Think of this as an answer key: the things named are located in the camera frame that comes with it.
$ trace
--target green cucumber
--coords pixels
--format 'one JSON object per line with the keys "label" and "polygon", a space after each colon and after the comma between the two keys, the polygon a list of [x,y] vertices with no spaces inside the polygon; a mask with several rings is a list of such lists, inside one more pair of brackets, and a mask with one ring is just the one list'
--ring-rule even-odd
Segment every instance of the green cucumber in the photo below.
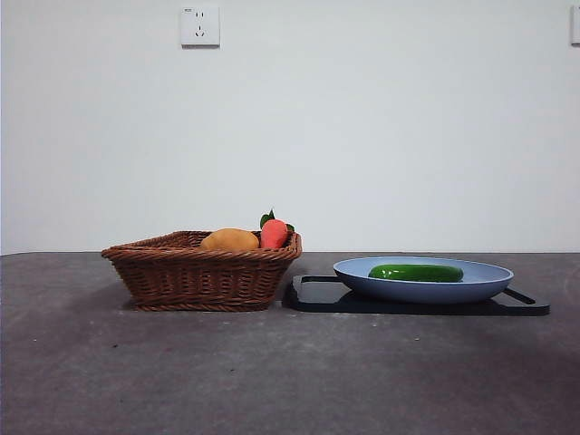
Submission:
{"label": "green cucumber", "polygon": [[463,271],[453,266],[378,265],[371,269],[369,277],[426,283],[457,283],[463,278]]}

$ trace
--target wicker basket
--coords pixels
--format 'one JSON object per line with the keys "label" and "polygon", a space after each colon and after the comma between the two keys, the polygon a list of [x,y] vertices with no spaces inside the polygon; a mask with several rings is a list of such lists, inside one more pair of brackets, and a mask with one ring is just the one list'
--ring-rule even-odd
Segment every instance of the wicker basket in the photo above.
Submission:
{"label": "wicker basket", "polygon": [[247,251],[200,249],[209,234],[178,231],[112,246],[101,255],[112,261],[139,310],[259,311],[267,309],[282,275],[302,254],[295,232],[279,249]]}

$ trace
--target blue plate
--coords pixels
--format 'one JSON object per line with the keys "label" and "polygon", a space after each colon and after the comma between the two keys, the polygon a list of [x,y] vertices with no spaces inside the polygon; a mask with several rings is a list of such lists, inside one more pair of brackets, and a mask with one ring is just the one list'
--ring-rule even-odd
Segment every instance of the blue plate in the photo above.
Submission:
{"label": "blue plate", "polygon": [[[458,283],[424,283],[370,278],[378,265],[454,266],[463,270]],[[339,261],[334,272],[350,289],[363,295],[418,304],[466,304],[479,302],[501,293],[514,277],[503,267],[428,256],[368,256]]]}

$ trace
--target yellow mango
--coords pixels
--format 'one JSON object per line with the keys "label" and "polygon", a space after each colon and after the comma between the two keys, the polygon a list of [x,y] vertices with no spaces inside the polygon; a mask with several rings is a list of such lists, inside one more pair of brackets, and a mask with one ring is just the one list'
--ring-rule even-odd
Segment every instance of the yellow mango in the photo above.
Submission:
{"label": "yellow mango", "polygon": [[240,251],[256,249],[260,245],[258,238],[250,231],[238,228],[223,228],[214,231],[201,241],[202,249],[226,249]]}

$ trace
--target electrical outlet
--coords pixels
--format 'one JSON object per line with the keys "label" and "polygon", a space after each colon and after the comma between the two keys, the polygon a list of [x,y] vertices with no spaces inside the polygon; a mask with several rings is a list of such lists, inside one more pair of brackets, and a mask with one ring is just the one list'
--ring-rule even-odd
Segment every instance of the electrical outlet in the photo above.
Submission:
{"label": "electrical outlet", "polygon": [[198,5],[181,9],[181,46],[219,46],[219,7]]}

